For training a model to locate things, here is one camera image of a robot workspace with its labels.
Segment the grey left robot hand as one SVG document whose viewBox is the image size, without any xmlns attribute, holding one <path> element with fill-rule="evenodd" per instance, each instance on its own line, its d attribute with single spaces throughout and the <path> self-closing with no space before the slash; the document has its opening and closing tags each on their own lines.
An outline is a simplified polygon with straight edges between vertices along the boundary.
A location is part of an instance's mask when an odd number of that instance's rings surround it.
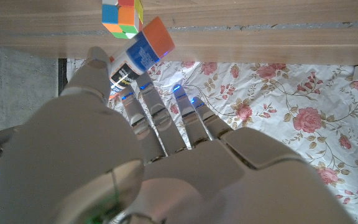
<svg viewBox="0 0 358 224">
<path fill-rule="evenodd" d="M 3 152 L 0 223 L 351 223 L 299 154 L 252 128 L 232 129 L 181 86 L 188 135 L 143 75 L 148 121 L 132 89 L 128 117 L 107 106 L 99 47 L 62 94 L 19 127 Z"/>
</svg>

